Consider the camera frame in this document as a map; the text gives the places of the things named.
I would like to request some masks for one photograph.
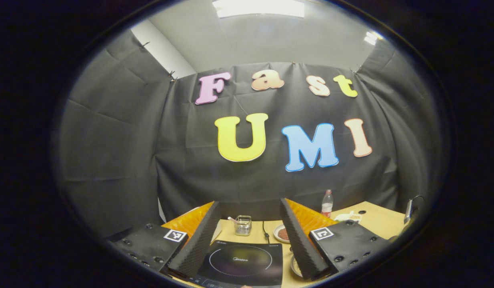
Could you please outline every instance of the letter m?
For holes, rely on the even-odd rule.
[[[316,126],[313,140],[298,125],[286,126],[282,129],[282,134],[288,138],[289,164],[286,171],[295,172],[304,169],[304,164],[300,161],[300,153],[307,162],[307,166],[314,167],[318,153],[320,160],[318,166],[329,167],[338,164],[339,159],[335,155],[332,131],[334,126],[322,123]]]

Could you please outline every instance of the plastic bottle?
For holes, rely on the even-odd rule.
[[[334,198],[332,198],[332,190],[325,191],[325,196],[322,201],[322,215],[330,217],[332,211],[332,205],[334,204]]]

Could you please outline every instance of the table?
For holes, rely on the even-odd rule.
[[[348,208],[333,211],[331,212],[330,217],[331,219],[334,219],[337,215],[348,214],[350,211],[354,211],[355,214],[358,214],[359,211],[363,210],[366,213],[362,214],[360,224],[384,239],[389,239],[393,236],[399,235],[404,228],[404,214],[371,204],[367,201]],[[249,236],[238,236],[234,234],[234,223],[232,221],[221,219],[220,224],[222,226],[222,231],[215,240],[252,244],[267,243],[263,232],[262,221],[252,222],[252,230]],[[282,243],[283,276],[281,288],[300,288],[321,280],[306,281],[293,273],[290,267],[291,258],[293,256],[293,252],[289,250],[291,244],[280,242],[274,237],[274,229],[281,224],[282,220],[265,221],[265,231],[270,235],[270,243]],[[192,287],[202,288],[194,283],[186,282],[177,278],[175,278],[175,280]]]

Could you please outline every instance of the ceiling light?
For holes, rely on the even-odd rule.
[[[366,32],[366,37],[367,38],[370,38],[370,39],[373,39],[373,40],[376,40],[377,37],[375,34],[372,34],[371,32]]]
[[[295,0],[217,0],[219,18],[247,14],[277,14],[304,18],[304,4]]]
[[[371,34],[375,35],[379,40],[382,40],[383,39],[382,35],[378,34],[375,31],[371,32]]]
[[[370,38],[370,37],[366,36],[366,37],[364,38],[364,41],[368,42],[368,43],[369,43],[369,44],[371,44],[371,45],[375,45],[375,44],[376,44],[376,38],[375,38],[375,39],[373,39],[373,38]]]

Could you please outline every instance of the ceiling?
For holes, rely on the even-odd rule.
[[[184,0],[152,24],[197,72],[255,62],[304,62],[356,70],[373,45],[358,18],[326,2],[305,1],[305,17],[251,14],[218,18],[212,0]]]

